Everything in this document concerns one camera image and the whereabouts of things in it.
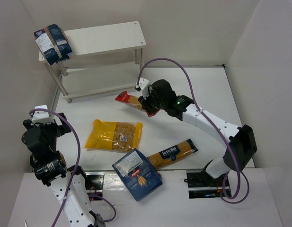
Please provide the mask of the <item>red spaghetti packet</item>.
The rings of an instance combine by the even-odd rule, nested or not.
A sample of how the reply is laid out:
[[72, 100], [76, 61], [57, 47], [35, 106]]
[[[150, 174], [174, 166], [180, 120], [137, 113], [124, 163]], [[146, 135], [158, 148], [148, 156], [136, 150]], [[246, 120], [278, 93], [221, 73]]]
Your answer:
[[153, 113], [150, 113], [149, 111], [146, 111], [143, 109], [141, 103], [138, 101], [138, 97], [129, 95], [127, 91], [121, 92], [116, 98], [115, 101], [120, 102], [122, 104], [128, 105], [130, 107], [133, 107], [135, 109], [138, 109], [142, 112], [145, 112], [148, 117], [152, 117], [158, 113], [158, 111], [155, 111]]

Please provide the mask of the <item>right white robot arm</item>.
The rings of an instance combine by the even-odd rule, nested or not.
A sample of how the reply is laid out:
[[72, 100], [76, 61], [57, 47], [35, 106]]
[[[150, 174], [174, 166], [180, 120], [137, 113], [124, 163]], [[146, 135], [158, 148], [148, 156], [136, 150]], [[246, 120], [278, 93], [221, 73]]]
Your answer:
[[138, 101], [143, 110], [150, 114], [164, 110], [169, 116], [201, 129], [226, 148], [223, 157], [210, 161], [204, 167], [205, 176], [216, 179], [230, 170], [242, 171], [256, 153], [257, 145], [250, 126], [234, 125], [196, 107], [193, 99], [176, 95], [166, 80], [150, 83], [141, 78], [135, 88], [142, 93]]

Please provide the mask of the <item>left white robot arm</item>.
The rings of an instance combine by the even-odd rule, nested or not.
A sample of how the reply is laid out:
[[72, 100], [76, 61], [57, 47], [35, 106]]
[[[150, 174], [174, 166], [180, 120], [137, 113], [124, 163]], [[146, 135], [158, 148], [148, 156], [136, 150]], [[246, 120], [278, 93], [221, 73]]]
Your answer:
[[67, 167], [64, 156], [56, 149], [57, 138], [72, 132], [78, 135], [63, 113], [56, 113], [44, 106], [29, 111], [30, 118], [23, 121], [26, 132], [22, 142], [31, 152], [30, 165], [36, 178], [48, 187], [60, 203], [53, 221], [57, 223], [65, 213], [72, 227], [103, 227], [101, 215], [92, 210], [85, 188], [86, 175], [79, 161]]

